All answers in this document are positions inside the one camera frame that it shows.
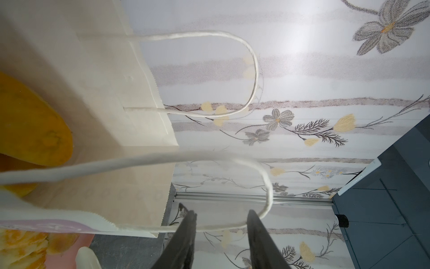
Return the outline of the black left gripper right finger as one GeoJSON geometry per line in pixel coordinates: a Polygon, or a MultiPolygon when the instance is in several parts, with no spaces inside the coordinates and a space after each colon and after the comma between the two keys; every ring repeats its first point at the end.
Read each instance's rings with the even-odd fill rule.
{"type": "Polygon", "coordinates": [[[253,269],[291,268],[254,210],[249,210],[246,225],[253,269]]]}

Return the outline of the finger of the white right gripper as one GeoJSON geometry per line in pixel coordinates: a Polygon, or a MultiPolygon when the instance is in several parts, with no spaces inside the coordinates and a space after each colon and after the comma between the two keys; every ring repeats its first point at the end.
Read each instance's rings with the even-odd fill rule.
{"type": "Polygon", "coordinates": [[[89,247],[81,247],[75,261],[76,269],[102,269],[96,254],[89,247]]]}

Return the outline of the pink tray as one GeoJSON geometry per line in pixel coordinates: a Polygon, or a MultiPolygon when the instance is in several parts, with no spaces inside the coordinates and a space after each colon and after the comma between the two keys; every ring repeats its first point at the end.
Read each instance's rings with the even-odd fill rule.
{"type": "Polygon", "coordinates": [[[89,247],[94,234],[80,234],[75,244],[62,254],[47,255],[46,269],[76,269],[76,255],[81,247],[89,247]]]}

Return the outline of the golden ridged bun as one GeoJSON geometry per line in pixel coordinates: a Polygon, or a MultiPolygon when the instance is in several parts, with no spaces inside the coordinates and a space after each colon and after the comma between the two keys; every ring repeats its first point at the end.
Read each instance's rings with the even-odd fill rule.
{"type": "Polygon", "coordinates": [[[1,73],[1,154],[55,167],[73,154],[73,135],[63,118],[37,93],[1,73]]]}

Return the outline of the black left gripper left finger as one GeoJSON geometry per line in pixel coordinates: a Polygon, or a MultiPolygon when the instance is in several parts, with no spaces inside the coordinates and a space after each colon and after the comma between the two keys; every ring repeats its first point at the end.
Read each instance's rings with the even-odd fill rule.
{"type": "Polygon", "coordinates": [[[197,232],[197,214],[182,203],[179,211],[185,213],[175,234],[151,269],[191,269],[197,232]]]}

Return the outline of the white printed paper bag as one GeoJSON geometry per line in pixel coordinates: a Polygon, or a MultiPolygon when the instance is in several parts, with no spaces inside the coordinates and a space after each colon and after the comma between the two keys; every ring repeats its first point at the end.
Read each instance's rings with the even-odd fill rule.
{"type": "Polygon", "coordinates": [[[271,187],[256,161],[179,151],[168,112],[119,1],[2,1],[1,71],[46,101],[73,137],[62,165],[1,174],[1,228],[155,237],[176,163],[230,162],[271,187]]]}

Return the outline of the croissant bread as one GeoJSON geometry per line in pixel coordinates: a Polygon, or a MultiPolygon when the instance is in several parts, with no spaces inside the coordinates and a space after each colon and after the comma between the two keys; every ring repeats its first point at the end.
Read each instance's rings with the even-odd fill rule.
{"type": "MultiPolygon", "coordinates": [[[[13,171],[13,170],[31,170],[31,169],[44,169],[44,166],[28,163],[19,159],[12,158],[7,155],[1,154],[1,172],[13,171]]],[[[34,189],[37,188],[38,183],[20,183],[20,184],[9,184],[1,186],[1,189],[8,190],[19,197],[30,194],[34,189]]]]}

